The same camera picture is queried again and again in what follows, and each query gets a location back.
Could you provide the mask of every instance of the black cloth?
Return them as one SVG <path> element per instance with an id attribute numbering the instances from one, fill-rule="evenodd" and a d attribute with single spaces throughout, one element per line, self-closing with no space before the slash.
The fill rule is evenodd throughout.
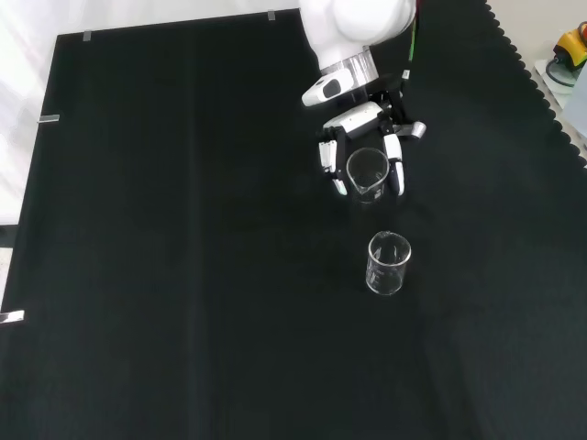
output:
<path id="1" fill-rule="evenodd" d="M 10 439 L 585 438 L 587 176 L 479 0 L 422 5 L 407 199 L 321 175 L 297 11 L 58 37 L 0 329 Z M 398 72 L 406 36 L 373 50 Z M 364 285 L 379 228 L 402 290 Z"/>
<path id="2" fill-rule="evenodd" d="M 0 225 L 0 248 L 12 248 L 17 238 L 17 225 Z"/>

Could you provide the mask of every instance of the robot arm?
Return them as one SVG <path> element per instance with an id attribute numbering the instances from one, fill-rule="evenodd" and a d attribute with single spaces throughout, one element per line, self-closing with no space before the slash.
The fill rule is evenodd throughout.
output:
<path id="1" fill-rule="evenodd" d="M 377 80 L 379 73 L 369 46 L 404 32 L 414 21 L 416 0 L 300 0 L 300 10 L 305 34 L 322 72 L 322 78 L 304 94 L 303 102 L 310 106 Z M 420 139 L 426 126 L 405 115 L 397 88 L 368 97 L 365 90 L 365 97 L 368 102 L 324 124 L 319 144 L 322 168 L 338 192 L 347 195 L 347 146 L 376 129 L 390 162 L 389 186 L 401 197 L 404 165 L 400 138 Z"/>
<path id="2" fill-rule="evenodd" d="M 406 30 L 414 20 L 415 0 L 300 0 L 300 11 L 323 75 L 304 94 L 309 106 L 379 78 L 369 46 Z"/>

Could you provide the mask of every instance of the metal clip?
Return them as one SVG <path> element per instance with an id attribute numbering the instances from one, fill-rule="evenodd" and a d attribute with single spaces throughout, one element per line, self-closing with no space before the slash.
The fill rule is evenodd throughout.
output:
<path id="1" fill-rule="evenodd" d="M 416 121 L 404 126 L 393 126 L 393 129 L 397 136 L 421 139 L 426 133 L 426 124 Z"/>
<path id="2" fill-rule="evenodd" d="M 25 319 L 25 311 L 18 310 L 10 313 L 0 313 L 0 325 L 17 323 Z"/>
<path id="3" fill-rule="evenodd" d="M 48 116 L 41 116 L 39 118 L 39 124 L 45 124 L 46 122 L 58 122 L 59 115 L 48 115 Z"/>

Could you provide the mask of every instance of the glass beaker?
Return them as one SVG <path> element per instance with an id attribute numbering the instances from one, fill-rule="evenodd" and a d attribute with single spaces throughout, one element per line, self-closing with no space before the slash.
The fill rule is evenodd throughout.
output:
<path id="1" fill-rule="evenodd" d="M 347 174 L 354 197 L 362 204 L 372 204 L 383 195 L 389 160 L 376 148 L 361 148 L 350 155 Z"/>
<path id="2" fill-rule="evenodd" d="M 405 267 L 412 256 L 408 241 L 393 232 L 380 232 L 369 243 L 366 281 L 380 295 L 391 295 L 404 284 Z"/>

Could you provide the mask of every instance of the yellow object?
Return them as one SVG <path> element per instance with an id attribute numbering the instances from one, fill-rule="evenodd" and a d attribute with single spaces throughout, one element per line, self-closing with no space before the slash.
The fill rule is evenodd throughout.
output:
<path id="1" fill-rule="evenodd" d="M 564 34 L 554 51 L 557 55 L 566 52 L 570 56 L 565 64 L 572 71 L 579 69 L 587 61 L 587 47 L 581 41 L 578 29 Z"/>

